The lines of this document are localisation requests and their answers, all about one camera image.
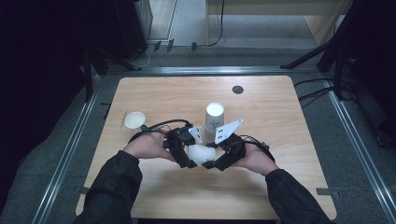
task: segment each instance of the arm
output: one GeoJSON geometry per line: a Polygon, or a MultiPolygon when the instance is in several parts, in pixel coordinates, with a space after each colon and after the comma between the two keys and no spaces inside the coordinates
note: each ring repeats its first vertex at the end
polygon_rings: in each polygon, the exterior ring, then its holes
{"type": "Polygon", "coordinates": [[[93,181],[84,210],[74,223],[131,223],[131,209],[143,178],[139,159],[174,160],[163,148],[163,138],[162,133],[144,134],[108,160],[93,181]]]}
{"type": "Polygon", "coordinates": [[[331,223],[318,202],[293,176],[271,161],[258,147],[246,144],[245,158],[233,166],[265,176],[268,197],[282,223],[331,223]]]}

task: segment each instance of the hand exoskeleton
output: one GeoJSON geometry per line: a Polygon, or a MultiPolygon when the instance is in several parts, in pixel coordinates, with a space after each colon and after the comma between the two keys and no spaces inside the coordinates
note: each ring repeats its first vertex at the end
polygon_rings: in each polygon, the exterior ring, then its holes
{"type": "MultiPolygon", "coordinates": [[[[192,146],[195,144],[202,144],[201,140],[201,127],[193,127],[191,123],[184,119],[172,119],[165,122],[158,123],[151,127],[147,127],[145,125],[142,126],[142,132],[135,134],[129,142],[134,141],[137,137],[142,135],[143,133],[151,133],[158,132],[158,129],[163,127],[166,124],[173,122],[184,122],[186,123],[184,127],[175,128],[173,130],[169,130],[165,133],[165,140],[163,141],[163,147],[168,148],[169,152],[175,158],[177,164],[180,165],[181,168],[189,167],[193,168],[197,166],[197,164],[190,160],[187,156],[186,151],[184,150],[185,146],[192,146]]],[[[233,133],[240,124],[242,124],[242,120],[237,120],[230,124],[226,124],[222,127],[216,129],[216,137],[215,142],[206,144],[208,147],[221,147],[222,150],[225,151],[223,155],[221,155],[215,161],[207,161],[202,165],[206,169],[218,168],[223,171],[233,165],[235,162],[241,160],[246,155],[246,147],[245,144],[253,144],[260,148],[272,161],[275,161],[274,157],[269,151],[269,146],[264,142],[259,142],[257,139],[248,136],[248,135],[236,135],[233,133]]]]}

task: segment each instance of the black hole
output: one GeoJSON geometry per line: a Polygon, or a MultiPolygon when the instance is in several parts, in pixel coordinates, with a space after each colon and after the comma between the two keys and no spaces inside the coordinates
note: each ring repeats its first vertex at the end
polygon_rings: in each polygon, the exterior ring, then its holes
{"type": "Polygon", "coordinates": [[[241,94],[242,92],[244,92],[244,88],[242,88],[241,86],[234,86],[233,87],[233,93],[241,94]]]}

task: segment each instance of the person's hand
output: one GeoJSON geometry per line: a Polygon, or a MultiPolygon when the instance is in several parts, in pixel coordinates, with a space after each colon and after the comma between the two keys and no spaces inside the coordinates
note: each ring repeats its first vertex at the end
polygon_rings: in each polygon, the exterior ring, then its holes
{"type": "Polygon", "coordinates": [[[175,161],[172,154],[163,148],[163,133],[144,133],[129,143],[123,151],[138,159],[163,158],[175,161]]]}
{"type": "Polygon", "coordinates": [[[244,167],[261,175],[268,175],[279,167],[253,144],[245,144],[247,153],[244,158],[233,164],[236,167],[244,167]]]}

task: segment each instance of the black sleeve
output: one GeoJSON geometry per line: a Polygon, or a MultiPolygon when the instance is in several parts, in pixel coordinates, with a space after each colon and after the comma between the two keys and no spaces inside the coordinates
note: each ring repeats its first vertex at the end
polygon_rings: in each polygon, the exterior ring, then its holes
{"type": "Polygon", "coordinates": [[[119,151],[108,160],[88,191],[74,223],[131,223],[131,209],[142,182],[139,160],[119,151]]]}
{"type": "Polygon", "coordinates": [[[282,223],[333,223],[311,193],[288,172],[274,170],[265,181],[269,201],[282,223]]]}

